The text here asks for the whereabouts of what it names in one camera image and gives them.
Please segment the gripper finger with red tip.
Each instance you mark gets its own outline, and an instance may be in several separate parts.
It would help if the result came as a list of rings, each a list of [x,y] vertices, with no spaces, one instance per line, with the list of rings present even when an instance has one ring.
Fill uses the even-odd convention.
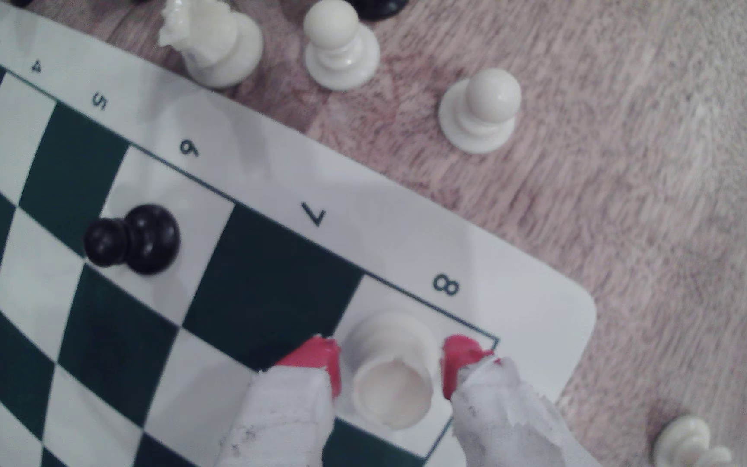
[[[600,466],[515,361],[469,336],[442,344],[441,388],[468,466]]]
[[[322,466],[341,392],[340,347],[312,336],[251,380],[215,466]]]

